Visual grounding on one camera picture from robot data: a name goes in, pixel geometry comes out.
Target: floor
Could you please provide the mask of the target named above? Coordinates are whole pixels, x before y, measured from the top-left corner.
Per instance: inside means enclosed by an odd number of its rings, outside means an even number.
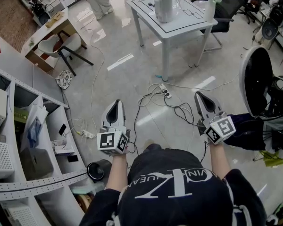
[[[145,45],[139,46],[132,13],[126,1],[110,0],[114,13],[104,16],[100,21],[95,19],[92,21],[94,15],[86,1],[81,1],[70,8],[72,18],[78,21],[77,25],[82,27],[82,31],[85,31],[86,37],[91,41],[91,46],[88,46],[87,50],[81,50],[80,53],[91,60],[94,66],[91,67],[74,58],[71,63],[77,76],[65,90],[65,95],[70,104],[72,118],[83,117],[88,122],[87,130],[91,133],[95,133],[91,118],[91,101],[94,121],[99,127],[104,110],[116,99],[121,99],[125,106],[126,126],[132,130],[131,140],[134,140],[133,124],[138,110],[137,101],[147,94],[149,85],[162,83],[162,80],[155,76],[161,75],[161,45],[157,37],[141,22]],[[211,89],[232,81],[207,93],[215,96],[227,113],[237,114],[247,112],[240,94],[237,75],[246,53],[243,47],[251,47],[252,30],[256,24],[247,25],[243,15],[233,18],[230,31],[217,34],[223,43],[222,50],[205,53],[198,68],[193,66],[193,62],[200,41],[191,41],[171,51],[168,82],[193,87],[208,81],[209,84],[205,88]],[[207,47],[217,45],[216,40],[210,36]],[[280,65],[282,52],[279,46],[274,44],[269,54],[274,73],[283,74],[283,63]],[[116,62],[119,62],[118,66],[111,70],[107,69]],[[92,98],[92,84],[102,63]],[[58,74],[62,69],[66,69],[66,66],[59,60],[53,75]],[[195,91],[169,85],[167,88],[172,95],[167,102],[171,105],[189,103],[197,121],[199,116],[194,102]],[[163,147],[189,151],[201,159],[204,154],[203,141],[206,138],[199,136],[197,128],[177,117],[173,109],[159,106],[163,104],[163,97],[155,96],[141,108],[136,123],[136,145],[139,152],[143,151],[148,140],[152,140]],[[75,139],[86,164],[101,158],[111,160],[98,152],[95,139],[85,141],[76,133]],[[225,150],[231,167],[242,171],[262,199],[267,214],[272,213],[276,206],[283,202],[283,165],[278,168],[267,168],[262,161],[253,162],[254,154],[251,151],[230,147],[226,147]],[[135,157],[136,153],[128,154],[129,165]],[[203,166],[211,168],[209,151],[203,160]]]

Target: black cable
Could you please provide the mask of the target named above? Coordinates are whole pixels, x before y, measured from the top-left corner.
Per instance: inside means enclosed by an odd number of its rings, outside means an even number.
[[[138,114],[139,114],[139,112],[140,112],[140,110],[141,110],[141,104],[142,104],[142,100],[145,98],[145,97],[147,97],[147,96],[149,96],[149,95],[152,95],[152,94],[163,94],[164,92],[162,91],[162,92],[158,92],[158,93],[156,93],[156,92],[152,92],[152,93],[149,93],[149,94],[147,94],[147,95],[145,95],[145,96],[143,96],[142,98],[141,98],[141,100],[140,100],[140,104],[139,104],[139,106],[138,106],[138,111],[137,111],[137,114],[136,114],[136,117],[135,117],[135,120],[134,120],[134,127],[133,127],[133,129],[134,129],[134,133],[135,133],[135,139],[134,139],[134,142],[131,142],[131,141],[129,141],[128,143],[132,143],[133,145],[134,145],[134,151],[133,152],[129,152],[129,153],[135,153],[135,151],[136,151],[136,153],[137,153],[137,155],[139,156],[139,153],[138,153],[138,149],[137,149],[137,146],[136,146],[136,139],[137,139],[137,134],[136,134],[136,129],[135,129],[135,125],[136,125],[136,121],[137,121],[137,117],[138,117]]]
[[[260,152],[260,154],[261,154],[262,156],[264,156],[264,157],[266,157],[266,158],[268,158],[268,159],[283,160],[283,158],[280,158],[280,157],[278,157],[278,156],[276,156],[276,155],[274,155],[274,156],[276,157],[276,158],[274,158],[273,156],[267,154],[266,152],[263,152],[263,151],[259,151],[259,152]]]
[[[137,146],[136,146],[136,144],[135,143],[133,143],[132,141],[128,141],[128,143],[131,143],[131,144],[133,144],[133,146],[134,146],[134,151],[133,152],[130,152],[129,150],[128,150],[128,152],[129,153],[131,153],[131,154],[133,154],[133,153],[137,153],[137,155],[139,156],[139,153],[138,153],[138,150],[137,150]]]
[[[170,107],[170,108],[174,108],[174,112],[175,112],[175,114],[176,114],[178,117],[180,117],[181,119],[183,119],[184,121],[186,121],[189,125],[196,126],[196,125],[194,124],[194,115],[193,115],[193,112],[192,112],[192,108],[191,108],[191,106],[190,106],[187,102],[184,102],[184,103],[182,103],[182,104],[179,105],[179,106],[176,106],[176,105],[168,105],[167,102],[166,102],[166,96],[164,96],[164,101],[165,101],[166,106],[168,106],[168,107]],[[186,117],[186,115],[185,115],[184,110],[181,108],[181,106],[184,105],[184,104],[187,104],[187,105],[189,106],[190,110],[191,110],[191,116],[192,116],[192,118],[193,118],[193,121],[192,121],[192,122],[189,122],[189,121],[188,121],[188,119],[187,119],[187,117]],[[182,116],[180,116],[179,114],[177,114],[176,109],[178,109],[178,108],[183,112],[184,117],[182,117]]]
[[[204,157],[206,156],[207,147],[209,146],[209,142],[206,142],[206,141],[203,141],[203,142],[204,142],[204,154],[203,154],[203,157],[202,157],[200,163],[202,163]]]

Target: white table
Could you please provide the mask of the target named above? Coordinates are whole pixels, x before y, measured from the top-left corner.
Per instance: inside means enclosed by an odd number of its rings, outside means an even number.
[[[38,66],[43,69],[45,72],[52,70],[54,65],[49,63],[51,60],[46,59],[46,61],[41,58],[41,54],[35,53],[36,47],[38,44],[46,37],[51,36],[52,34],[57,34],[61,30],[67,32],[72,35],[74,33],[78,33],[81,37],[82,44],[86,45],[89,41],[86,39],[86,36],[83,35],[81,29],[77,26],[76,22],[68,16],[68,8],[62,10],[64,12],[63,17],[60,18],[57,22],[53,24],[52,27],[48,28],[43,25],[39,28],[31,38],[29,38],[22,47],[21,54],[25,56],[28,60],[30,60],[34,64],[38,64]],[[31,39],[33,39],[34,44],[29,46]]]
[[[202,10],[189,0],[173,0],[173,20],[169,23],[161,23],[157,20],[155,9],[148,3],[154,4],[154,0],[129,0],[127,3],[132,9],[135,26],[140,42],[143,46],[142,32],[138,18],[140,18],[162,42],[162,80],[168,80],[169,51],[172,47],[191,39],[203,36],[199,47],[199,55],[195,66],[199,65],[207,38],[212,27],[218,22],[214,19],[211,23],[203,19]]]

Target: pegboard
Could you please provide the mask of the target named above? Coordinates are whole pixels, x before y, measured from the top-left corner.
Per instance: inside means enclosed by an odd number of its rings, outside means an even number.
[[[0,142],[0,179],[7,178],[13,172],[14,168],[11,163],[8,144]]]
[[[30,208],[18,201],[2,203],[5,213],[12,225],[39,226]]]
[[[0,192],[9,192],[23,189],[31,189],[40,186],[46,186],[49,184],[54,184],[63,180],[74,178],[86,173],[86,169],[81,169],[79,171],[70,172],[57,177],[38,179],[34,181],[27,182],[15,182],[15,183],[0,183]]]
[[[42,93],[42,92],[40,92],[40,91],[38,91],[38,90],[36,90],[36,89],[34,89],[34,88],[24,84],[20,80],[16,79],[15,77],[11,76],[10,74],[6,73],[5,71],[3,71],[1,69],[0,69],[0,75],[3,76],[4,78],[8,79],[9,81],[14,81],[17,86],[20,86],[20,87],[22,87],[22,88],[32,92],[35,95],[42,96],[43,98],[51,101],[54,104],[61,105],[61,106],[65,107],[65,108],[69,109],[68,105],[66,105],[66,104],[64,104],[64,103],[62,103],[62,102],[60,102],[60,101],[58,101],[58,100],[56,100],[54,98],[51,98],[51,97],[45,95],[44,93]]]
[[[78,177],[75,177],[75,178],[71,178],[71,179],[57,182],[54,184],[50,184],[47,186],[41,186],[41,187],[26,189],[22,191],[0,192],[0,201],[21,199],[21,198],[26,198],[30,196],[37,196],[37,195],[44,194],[50,191],[54,191],[56,189],[59,189],[65,186],[69,186],[73,183],[82,181],[86,178],[88,178],[87,173],[80,175]]]

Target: black speaker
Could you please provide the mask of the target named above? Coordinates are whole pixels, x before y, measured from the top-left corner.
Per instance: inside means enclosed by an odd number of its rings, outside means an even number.
[[[262,35],[267,40],[272,40],[278,34],[279,27],[271,18],[267,18],[262,25]]]

